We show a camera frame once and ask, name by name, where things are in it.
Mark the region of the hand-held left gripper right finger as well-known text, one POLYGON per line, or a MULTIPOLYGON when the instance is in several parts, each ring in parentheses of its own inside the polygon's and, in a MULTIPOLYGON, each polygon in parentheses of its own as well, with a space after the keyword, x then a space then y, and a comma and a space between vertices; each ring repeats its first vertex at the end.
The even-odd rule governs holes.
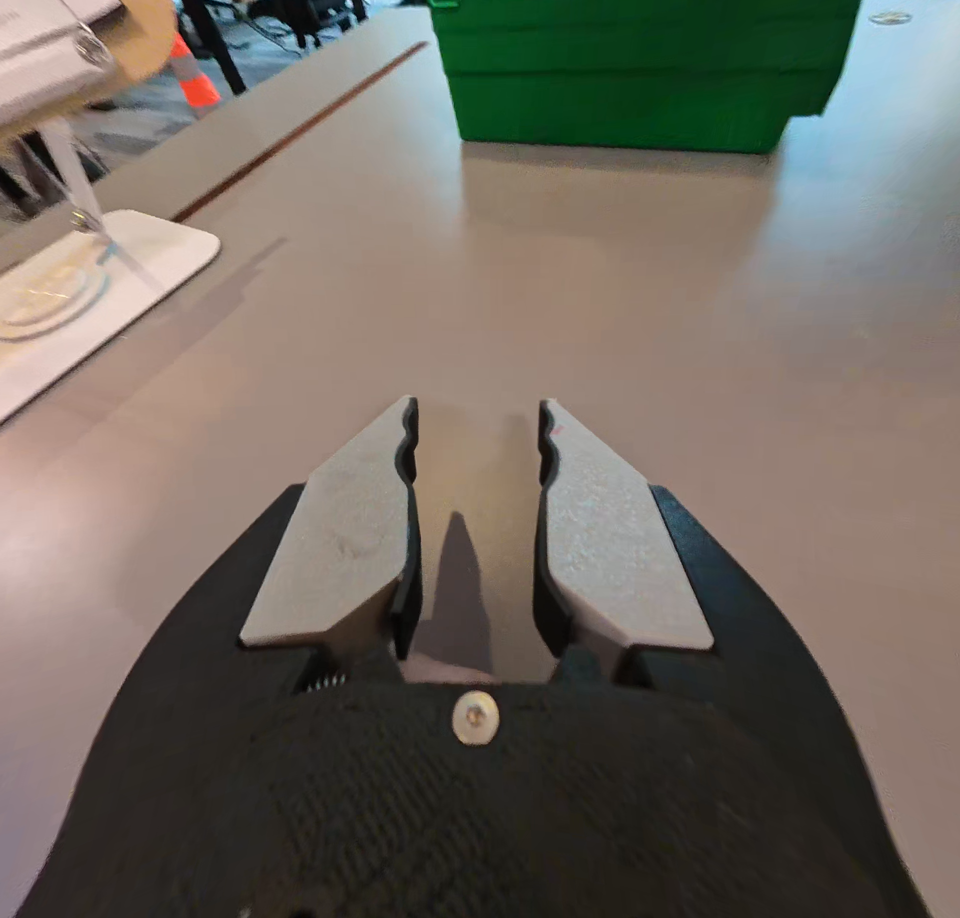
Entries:
POLYGON ((557 400, 537 414, 533 617, 551 655, 585 648, 613 676, 632 650, 712 652, 649 481, 557 400))

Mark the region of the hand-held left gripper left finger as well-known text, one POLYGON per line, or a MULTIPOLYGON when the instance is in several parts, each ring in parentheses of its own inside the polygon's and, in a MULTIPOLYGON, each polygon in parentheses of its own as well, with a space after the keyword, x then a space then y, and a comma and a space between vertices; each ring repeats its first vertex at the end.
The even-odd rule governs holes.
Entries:
POLYGON ((419 405, 404 395, 310 474, 239 633, 245 648, 405 660, 424 602, 414 482, 419 405))

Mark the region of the green plastic bin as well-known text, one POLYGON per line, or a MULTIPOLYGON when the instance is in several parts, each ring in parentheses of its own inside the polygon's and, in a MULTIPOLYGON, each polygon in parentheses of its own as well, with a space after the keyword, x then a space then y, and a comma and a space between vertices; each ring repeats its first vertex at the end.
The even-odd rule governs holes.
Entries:
POLYGON ((425 0, 468 142, 768 154, 861 0, 425 0))

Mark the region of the instruction sheet on stand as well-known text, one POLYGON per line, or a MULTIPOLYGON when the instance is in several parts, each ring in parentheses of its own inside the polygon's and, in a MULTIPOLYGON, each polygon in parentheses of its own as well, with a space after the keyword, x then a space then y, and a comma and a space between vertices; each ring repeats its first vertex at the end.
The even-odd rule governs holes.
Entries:
POLYGON ((69 117, 164 68, 173 0, 122 0, 93 24, 2 42, 2 148, 39 134, 70 210, 65 234, 2 270, 1 420, 210 264, 221 241, 136 210, 104 212, 69 117))

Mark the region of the orange striped traffic cone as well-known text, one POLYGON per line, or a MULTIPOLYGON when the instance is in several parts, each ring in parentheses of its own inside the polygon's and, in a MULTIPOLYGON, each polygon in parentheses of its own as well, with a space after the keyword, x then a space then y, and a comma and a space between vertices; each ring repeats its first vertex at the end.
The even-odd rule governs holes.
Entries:
POLYGON ((217 108, 222 99, 212 80, 202 71, 198 62, 184 37, 176 32, 169 58, 169 69, 194 115, 201 118, 217 108))

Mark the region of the wooden office desk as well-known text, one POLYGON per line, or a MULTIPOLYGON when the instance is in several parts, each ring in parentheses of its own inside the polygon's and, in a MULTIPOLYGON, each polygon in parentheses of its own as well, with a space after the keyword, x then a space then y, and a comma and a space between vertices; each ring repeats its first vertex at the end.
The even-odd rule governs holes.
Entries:
POLYGON ((247 85, 238 71, 226 41, 215 23, 204 0, 180 0, 201 43, 211 53, 234 96, 247 91, 247 85))

